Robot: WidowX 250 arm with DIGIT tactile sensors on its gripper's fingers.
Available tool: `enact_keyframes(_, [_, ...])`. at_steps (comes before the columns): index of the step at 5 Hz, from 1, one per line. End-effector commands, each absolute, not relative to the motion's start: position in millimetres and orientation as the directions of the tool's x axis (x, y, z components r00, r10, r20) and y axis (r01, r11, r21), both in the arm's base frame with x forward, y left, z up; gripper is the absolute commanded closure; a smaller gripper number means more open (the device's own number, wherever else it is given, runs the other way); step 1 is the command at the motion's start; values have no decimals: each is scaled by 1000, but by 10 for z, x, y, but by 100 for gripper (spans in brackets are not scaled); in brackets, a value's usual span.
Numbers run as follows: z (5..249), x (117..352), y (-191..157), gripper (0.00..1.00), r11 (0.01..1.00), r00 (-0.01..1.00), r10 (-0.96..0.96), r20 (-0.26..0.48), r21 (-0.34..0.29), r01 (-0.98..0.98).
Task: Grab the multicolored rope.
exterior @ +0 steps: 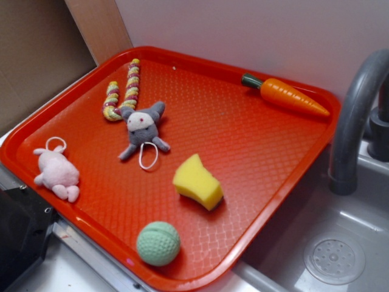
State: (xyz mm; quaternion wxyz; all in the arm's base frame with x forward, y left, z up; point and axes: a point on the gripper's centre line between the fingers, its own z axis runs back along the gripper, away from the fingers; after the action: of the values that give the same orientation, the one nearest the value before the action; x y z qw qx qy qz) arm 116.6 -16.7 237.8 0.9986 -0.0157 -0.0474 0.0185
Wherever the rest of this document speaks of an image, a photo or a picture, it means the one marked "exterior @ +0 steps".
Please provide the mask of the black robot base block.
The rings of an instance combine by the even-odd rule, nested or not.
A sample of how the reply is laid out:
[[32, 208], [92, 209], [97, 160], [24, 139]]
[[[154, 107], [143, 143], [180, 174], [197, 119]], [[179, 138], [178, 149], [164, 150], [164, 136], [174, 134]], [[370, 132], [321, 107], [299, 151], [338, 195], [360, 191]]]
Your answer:
[[44, 262], [57, 212], [32, 188], [1, 191], [1, 291]]

